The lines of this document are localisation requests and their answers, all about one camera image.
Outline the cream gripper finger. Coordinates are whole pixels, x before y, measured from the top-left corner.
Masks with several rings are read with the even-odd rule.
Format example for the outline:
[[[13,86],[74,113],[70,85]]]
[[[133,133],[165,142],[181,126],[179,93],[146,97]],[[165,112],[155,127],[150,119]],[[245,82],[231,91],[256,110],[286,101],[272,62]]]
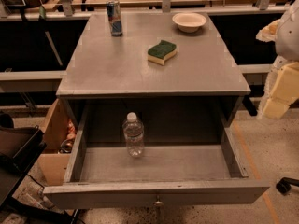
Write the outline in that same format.
[[[299,62],[294,62],[282,66],[277,71],[277,78],[270,89],[262,115],[269,119],[280,119],[298,99]]]
[[[276,39],[276,32],[280,20],[275,20],[265,26],[262,30],[258,32],[256,38],[263,42],[270,42]]]

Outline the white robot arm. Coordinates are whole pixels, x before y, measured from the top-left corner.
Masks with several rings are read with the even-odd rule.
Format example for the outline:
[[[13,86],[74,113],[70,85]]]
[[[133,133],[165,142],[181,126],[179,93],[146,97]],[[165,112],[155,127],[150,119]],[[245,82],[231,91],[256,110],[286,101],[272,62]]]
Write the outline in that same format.
[[[299,99],[299,0],[280,19],[260,30],[256,38],[274,41],[277,54],[265,81],[258,119],[281,119]]]

